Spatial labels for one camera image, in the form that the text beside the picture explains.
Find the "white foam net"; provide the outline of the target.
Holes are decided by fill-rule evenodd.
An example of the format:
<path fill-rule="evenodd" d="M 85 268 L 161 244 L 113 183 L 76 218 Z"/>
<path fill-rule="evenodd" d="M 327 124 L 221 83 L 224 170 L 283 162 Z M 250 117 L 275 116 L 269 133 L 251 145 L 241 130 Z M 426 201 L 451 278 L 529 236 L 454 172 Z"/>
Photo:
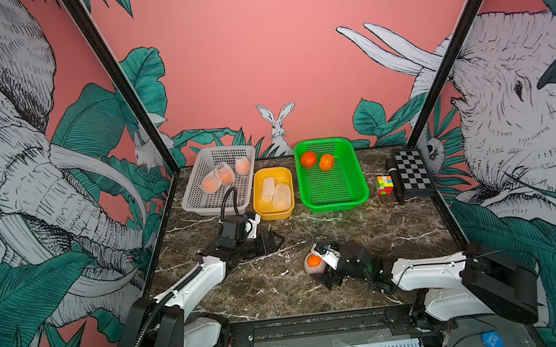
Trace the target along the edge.
<path fill-rule="evenodd" d="M 282 212 L 289 210 L 292 206 L 293 198 L 294 195 L 292 195 L 292 189 L 289 184 L 278 183 L 273 191 L 273 209 Z"/>
<path fill-rule="evenodd" d="M 263 202 L 272 202 L 273 201 L 273 196 L 274 196 L 274 192 L 276 189 L 276 181 L 274 177 L 271 176 L 267 176 L 266 178 L 263 179 L 263 182 L 261 183 L 262 185 L 262 191 L 261 191 L 261 199 Z"/>

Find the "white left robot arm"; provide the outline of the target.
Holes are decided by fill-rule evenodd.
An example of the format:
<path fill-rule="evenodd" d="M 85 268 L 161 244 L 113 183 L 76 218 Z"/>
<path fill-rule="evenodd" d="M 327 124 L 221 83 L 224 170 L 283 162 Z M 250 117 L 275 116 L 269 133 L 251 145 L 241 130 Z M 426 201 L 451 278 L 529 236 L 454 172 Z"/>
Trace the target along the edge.
<path fill-rule="evenodd" d="M 180 281 L 153 299 L 140 298 L 130 308 L 118 347 L 231 347 L 228 318 L 201 314 L 188 321 L 212 289 L 244 261 L 280 250 L 285 238 L 269 231 L 234 247 L 207 247 Z"/>

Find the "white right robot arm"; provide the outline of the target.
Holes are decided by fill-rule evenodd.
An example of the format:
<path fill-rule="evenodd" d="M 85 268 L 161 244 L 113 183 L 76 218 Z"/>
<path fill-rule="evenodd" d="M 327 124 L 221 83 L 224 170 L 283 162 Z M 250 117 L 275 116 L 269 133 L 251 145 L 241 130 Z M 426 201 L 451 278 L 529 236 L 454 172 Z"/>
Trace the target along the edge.
<path fill-rule="evenodd" d="M 477 315 L 525 325 L 539 319 L 537 272 L 477 243 L 445 257 L 395 260 L 374 256 L 354 241 L 319 243 L 306 256 L 305 270 L 327 289 L 351 278 L 387 295 L 415 292 L 407 323 L 421 330 Z"/>

